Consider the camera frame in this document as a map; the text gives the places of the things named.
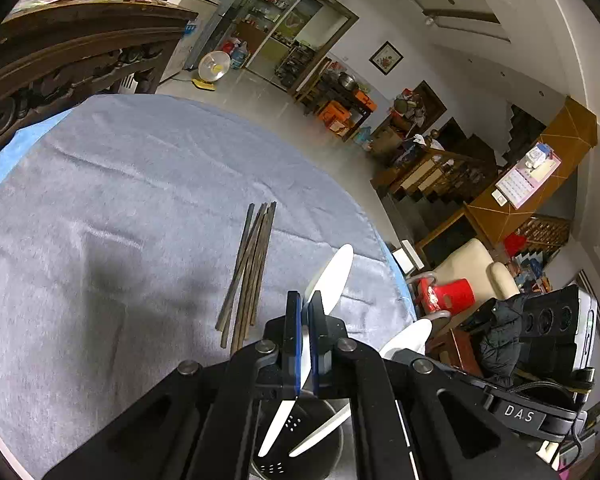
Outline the grey towel mat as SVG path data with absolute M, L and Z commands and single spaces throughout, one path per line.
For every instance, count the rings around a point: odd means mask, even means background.
M 344 244 L 335 313 L 380 347 L 411 321 L 380 234 L 276 133 L 172 96 L 93 96 L 0 185 L 0 438 L 41 478 L 179 362 L 225 359 L 215 329 L 248 206 L 276 203 L 258 319 Z

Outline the perforated metal utensil holder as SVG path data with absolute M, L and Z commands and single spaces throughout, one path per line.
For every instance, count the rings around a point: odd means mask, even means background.
M 265 456 L 258 452 L 268 426 L 279 407 L 279 401 L 262 401 L 256 429 L 251 465 L 251 479 L 327 479 L 335 470 L 343 448 L 341 428 L 332 432 L 326 439 L 299 456 L 289 453 L 309 434 L 327 422 L 336 410 L 328 401 L 317 400 L 313 396 L 300 399 L 284 422 L 284 426 L 272 448 Z

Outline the orange boxes on shelf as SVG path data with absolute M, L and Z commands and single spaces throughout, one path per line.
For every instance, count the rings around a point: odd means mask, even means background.
M 358 128 L 370 117 L 370 114 L 377 110 L 377 104 L 361 90 L 331 88 L 318 102 L 320 107 L 316 114 L 325 125 L 336 119 L 348 128 Z

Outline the blue cloth under towel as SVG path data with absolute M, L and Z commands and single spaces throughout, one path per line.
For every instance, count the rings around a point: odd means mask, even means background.
M 16 131 L 12 140 L 0 151 L 0 185 L 32 146 L 71 112 L 72 110 L 65 110 L 42 122 Z

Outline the small white floor fan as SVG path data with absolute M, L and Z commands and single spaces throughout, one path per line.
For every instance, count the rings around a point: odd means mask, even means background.
M 230 56 L 224 51 L 212 51 L 200 60 L 192 84 L 199 90 L 214 91 L 215 84 L 230 71 Z

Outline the red plastic stool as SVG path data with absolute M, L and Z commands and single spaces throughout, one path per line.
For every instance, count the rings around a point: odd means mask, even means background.
M 420 278 L 416 281 L 416 298 L 426 314 L 448 311 L 458 315 L 471 308 L 476 298 L 466 278 L 437 284 L 433 278 Z

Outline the framed wall picture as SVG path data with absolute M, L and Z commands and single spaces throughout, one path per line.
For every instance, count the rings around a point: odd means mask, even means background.
M 390 42 L 386 41 L 371 57 L 370 62 L 384 75 L 390 74 L 403 60 L 403 55 Z

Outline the dark carved wooden furniture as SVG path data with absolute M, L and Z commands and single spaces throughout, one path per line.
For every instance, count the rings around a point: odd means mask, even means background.
M 0 25 L 0 151 L 15 133 L 90 96 L 158 87 L 196 13 L 155 0 L 73 0 Z

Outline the wall calendar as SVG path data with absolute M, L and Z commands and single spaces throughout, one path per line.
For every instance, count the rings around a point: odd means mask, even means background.
M 562 161 L 545 143 L 536 142 L 524 157 L 510 168 L 492 193 L 500 206 L 510 203 L 519 209 L 554 174 Z

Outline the white spoon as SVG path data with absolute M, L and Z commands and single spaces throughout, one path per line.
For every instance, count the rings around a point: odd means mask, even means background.
M 379 351 L 380 356 L 386 360 L 392 360 L 399 352 L 410 350 L 419 354 L 425 353 L 426 342 L 432 333 L 432 322 L 429 318 L 421 318 L 404 328 L 391 340 L 389 340 Z M 318 445 L 342 424 L 351 417 L 351 408 L 347 404 L 329 420 L 326 420 L 321 427 L 315 429 L 312 434 L 309 434 L 295 448 L 293 448 L 288 456 L 295 458 L 309 451 L 315 445 Z
M 336 254 L 324 265 L 321 273 L 314 278 L 306 289 L 303 296 L 303 307 L 307 307 L 310 304 L 314 292 L 320 292 L 323 310 L 326 315 L 330 315 L 330 312 L 335 309 L 340 300 L 344 286 L 346 286 L 351 271 L 353 256 L 353 247 L 350 244 L 344 244 L 337 250 Z M 301 350 L 300 386 L 304 387 L 309 379 L 311 371 L 309 321 L 308 316 L 305 313 L 302 314 Z M 279 405 L 260 446 L 258 452 L 259 457 L 264 457 L 271 451 L 277 437 L 283 430 L 284 423 L 291 413 L 291 410 L 294 408 L 294 404 L 296 404 L 296 401 L 285 400 Z

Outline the dark wooden chopstick two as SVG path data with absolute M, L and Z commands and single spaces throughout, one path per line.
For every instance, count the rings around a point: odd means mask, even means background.
M 262 224 L 259 229 L 259 237 L 257 240 L 256 248 L 254 248 L 252 254 L 252 260 L 247 263 L 245 268 L 244 275 L 242 276 L 242 281 L 239 284 L 239 298 L 236 316 L 234 319 L 234 327 L 232 333 L 232 339 L 230 340 L 230 353 L 234 354 L 237 350 L 242 348 L 246 339 L 249 335 L 250 328 L 252 326 L 249 325 L 249 315 L 251 308 L 251 301 L 253 297 L 253 286 L 254 280 L 256 279 L 256 267 L 257 267 L 257 258 L 259 252 L 259 245 L 261 240 L 261 232 L 263 229 L 263 222 L 265 219 L 265 214 L 262 220 Z

